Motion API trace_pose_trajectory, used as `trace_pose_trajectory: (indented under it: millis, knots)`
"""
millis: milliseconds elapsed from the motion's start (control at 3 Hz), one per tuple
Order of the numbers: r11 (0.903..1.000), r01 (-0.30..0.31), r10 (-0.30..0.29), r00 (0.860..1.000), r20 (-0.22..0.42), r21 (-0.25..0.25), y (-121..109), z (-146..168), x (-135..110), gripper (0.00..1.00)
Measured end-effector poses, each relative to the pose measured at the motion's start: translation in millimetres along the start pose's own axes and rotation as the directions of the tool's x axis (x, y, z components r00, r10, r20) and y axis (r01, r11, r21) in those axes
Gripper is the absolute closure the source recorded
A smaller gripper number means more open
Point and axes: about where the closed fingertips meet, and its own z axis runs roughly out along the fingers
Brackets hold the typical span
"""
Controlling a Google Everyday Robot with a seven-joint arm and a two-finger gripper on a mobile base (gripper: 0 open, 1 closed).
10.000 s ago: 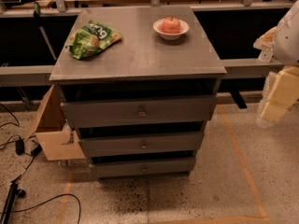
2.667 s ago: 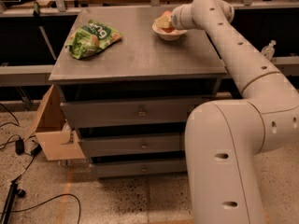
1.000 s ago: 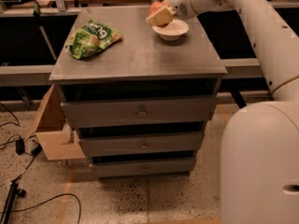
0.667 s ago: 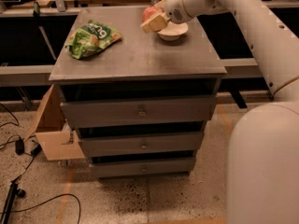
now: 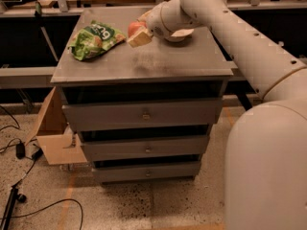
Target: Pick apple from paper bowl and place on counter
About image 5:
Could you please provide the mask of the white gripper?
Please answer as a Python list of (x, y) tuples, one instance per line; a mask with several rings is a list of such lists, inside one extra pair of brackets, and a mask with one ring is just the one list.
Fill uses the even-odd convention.
[(173, 22), (171, 10), (167, 2), (163, 2), (146, 11), (137, 18), (139, 22), (146, 22), (147, 28), (138, 29), (129, 39), (130, 47), (144, 46), (152, 42), (153, 35), (160, 39), (171, 38)]

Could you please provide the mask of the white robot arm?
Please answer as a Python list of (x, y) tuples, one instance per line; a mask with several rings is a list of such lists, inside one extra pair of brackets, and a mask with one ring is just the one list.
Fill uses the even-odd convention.
[(258, 97), (228, 134), (224, 230), (307, 230), (306, 64), (225, 0), (170, 0), (139, 19), (145, 42), (206, 27)]

